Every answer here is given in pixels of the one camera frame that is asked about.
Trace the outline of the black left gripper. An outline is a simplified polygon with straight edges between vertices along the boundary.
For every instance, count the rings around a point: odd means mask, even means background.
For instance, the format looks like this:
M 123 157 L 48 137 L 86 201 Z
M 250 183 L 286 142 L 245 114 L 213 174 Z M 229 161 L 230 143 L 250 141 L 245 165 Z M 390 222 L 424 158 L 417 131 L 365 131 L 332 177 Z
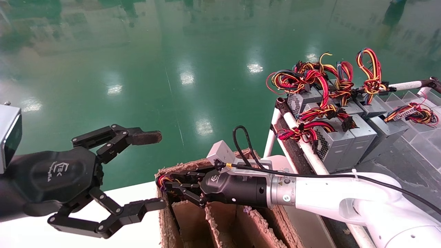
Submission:
M 123 226 L 140 223 L 145 214 L 162 210 L 161 198 L 132 201 L 120 206 L 99 187 L 103 169 L 129 145 L 150 145 L 162 140 L 160 131 L 144 132 L 139 127 L 112 124 L 74 137 L 73 149 L 42 151 L 15 156 L 7 168 L 7 216 L 48 218 L 60 232 L 108 239 Z M 100 147 L 96 155 L 89 149 Z M 101 221 L 71 218 L 92 201 L 109 216 Z

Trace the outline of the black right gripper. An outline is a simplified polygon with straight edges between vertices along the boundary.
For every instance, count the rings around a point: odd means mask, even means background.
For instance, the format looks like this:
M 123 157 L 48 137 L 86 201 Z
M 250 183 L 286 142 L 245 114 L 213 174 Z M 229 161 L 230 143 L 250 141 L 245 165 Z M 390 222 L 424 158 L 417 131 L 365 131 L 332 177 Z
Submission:
M 270 193 L 273 174 L 267 169 L 235 168 L 219 172 L 202 168 L 168 173 L 166 177 L 174 182 L 164 182 L 160 190 L 172 202 L 189 201 L 200 208 L 205 208 L 207 201 L 256 208 L 273 206 Z

